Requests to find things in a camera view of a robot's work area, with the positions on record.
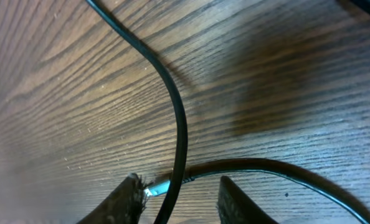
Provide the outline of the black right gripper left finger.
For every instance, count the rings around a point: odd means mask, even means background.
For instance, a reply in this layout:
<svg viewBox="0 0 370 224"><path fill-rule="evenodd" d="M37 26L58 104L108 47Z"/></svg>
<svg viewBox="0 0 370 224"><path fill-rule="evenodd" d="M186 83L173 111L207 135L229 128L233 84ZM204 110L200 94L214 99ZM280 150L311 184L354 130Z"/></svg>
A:
<svg viewBox="0 0 370 224"><path fill-rule="evenodd" d="M130 173L92 212L78 224L137 224L145 209L146 184Z"/></svg>

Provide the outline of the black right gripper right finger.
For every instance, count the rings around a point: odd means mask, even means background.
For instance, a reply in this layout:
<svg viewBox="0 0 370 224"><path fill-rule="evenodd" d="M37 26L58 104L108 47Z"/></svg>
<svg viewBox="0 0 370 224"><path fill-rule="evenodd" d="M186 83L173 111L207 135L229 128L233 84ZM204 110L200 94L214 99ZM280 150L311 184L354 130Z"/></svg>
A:
<svg viewBox="0 0 370 224"><path fill-rule="evenodd" d="M278 224L225 175L220 179L217 210L222 224Z"/></svg>

